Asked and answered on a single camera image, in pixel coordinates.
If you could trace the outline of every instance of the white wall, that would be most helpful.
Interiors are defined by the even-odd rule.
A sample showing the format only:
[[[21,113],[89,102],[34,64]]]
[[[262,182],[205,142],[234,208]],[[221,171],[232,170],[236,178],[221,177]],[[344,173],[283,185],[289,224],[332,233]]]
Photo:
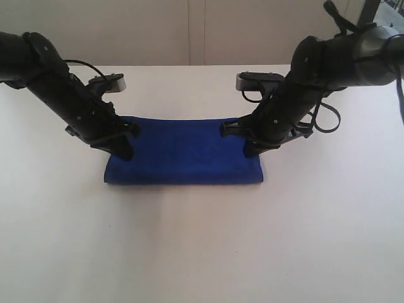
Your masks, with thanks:
[[[365,0],[334,0],[356,22]],[[0,30],[37,31],[96,65],[283,64],[337,28],[324,0],[14,0]]]

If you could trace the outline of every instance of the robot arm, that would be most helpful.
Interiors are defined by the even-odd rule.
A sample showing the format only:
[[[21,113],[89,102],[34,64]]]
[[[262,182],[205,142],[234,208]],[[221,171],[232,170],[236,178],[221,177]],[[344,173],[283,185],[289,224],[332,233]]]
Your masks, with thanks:
[[[341,33],[327,41],[316,37],[303,40],[285,78],[256,73],[237,76],[237,89],[243,95],[244,91],[258,91],[263,96],[252,114],[221,127],[223,136],[232,134],[246,139],[245,156],[277,149],[302,136],[308,138],[319,106],[324,105],[322,99],[350,86],[386,85],[397,80],[404,119],[404,37],[393,28],[377,27],[374,23],[357,28],[339,15],[332,1],[326,1],[324,8]],[[307,114],[313,116],[312,122],[302,123]]]
[[[128,135],[136,137],[139,127],[116,115],[113,104],[101,99],[105,92],[121,91],[123,74],[102,75],[85,86],[44,36],[0,32],[0,81],[29,89],[68,124],[69,134],[92,148],[123,160],[132,158]]]

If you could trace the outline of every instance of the blue cloth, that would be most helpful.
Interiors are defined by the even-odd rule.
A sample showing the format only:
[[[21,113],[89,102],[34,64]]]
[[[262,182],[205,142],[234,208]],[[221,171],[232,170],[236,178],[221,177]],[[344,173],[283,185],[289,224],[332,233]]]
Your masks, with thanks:
[[[127,117],[141,127],[131,138],[134,157],[109,158],[109,184],[253,184],[263,182],[259,157],[246,159],[244,140],[222,138],[216,120],[154,120]]]

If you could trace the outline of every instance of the blue towel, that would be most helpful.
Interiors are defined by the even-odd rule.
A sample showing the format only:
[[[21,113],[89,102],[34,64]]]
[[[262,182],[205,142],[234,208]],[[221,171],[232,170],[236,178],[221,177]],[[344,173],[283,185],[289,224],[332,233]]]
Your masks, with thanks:
[[[104,181],[109,184],[253,184],[263,182],[259,157],[246,159],[244,140],[222,138],[215,120],[154,120],[127,117],[141,127],[131,138],[134,157],[109,158]]]

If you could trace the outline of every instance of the white tabletop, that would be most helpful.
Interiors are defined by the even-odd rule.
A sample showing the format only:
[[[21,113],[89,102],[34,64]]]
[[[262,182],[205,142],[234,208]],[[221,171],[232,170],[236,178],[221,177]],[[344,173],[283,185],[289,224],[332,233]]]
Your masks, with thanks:
[[[73,68],[82,80],[94,74]],[[105,67],[121,115],[249,114],[241,71]],[[262,155],[254,186],[108,186],[106,153],[64,132],[28,90],[0,88],[0,301],[403,302],[404,126],[395,85],[351,88],[342,115]],[[336,119],[322,110],[325,128]]]

